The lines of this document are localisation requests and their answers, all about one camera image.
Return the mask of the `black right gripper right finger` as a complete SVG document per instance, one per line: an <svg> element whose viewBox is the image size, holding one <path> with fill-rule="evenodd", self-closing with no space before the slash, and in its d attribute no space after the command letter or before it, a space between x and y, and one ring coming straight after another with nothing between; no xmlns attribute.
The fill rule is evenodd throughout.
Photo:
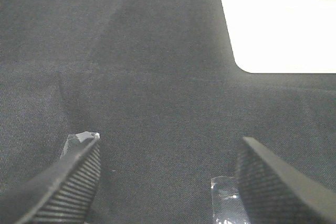
<svg viewBox="0 0 336 224"><path fill-rule="evenodd" d="M235 178L251 223L335 223L335 192L243 137Z"/></svg>

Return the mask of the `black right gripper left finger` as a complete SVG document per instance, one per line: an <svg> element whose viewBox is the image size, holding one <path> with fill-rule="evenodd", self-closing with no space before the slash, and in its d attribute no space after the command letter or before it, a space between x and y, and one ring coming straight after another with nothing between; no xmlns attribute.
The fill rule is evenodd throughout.
<svg viewBox="0 0 336 224"><path fill-rule="evenodd" d="M85 223L100 177L100 141L88 138L1 195L1 223Z"/></svg>

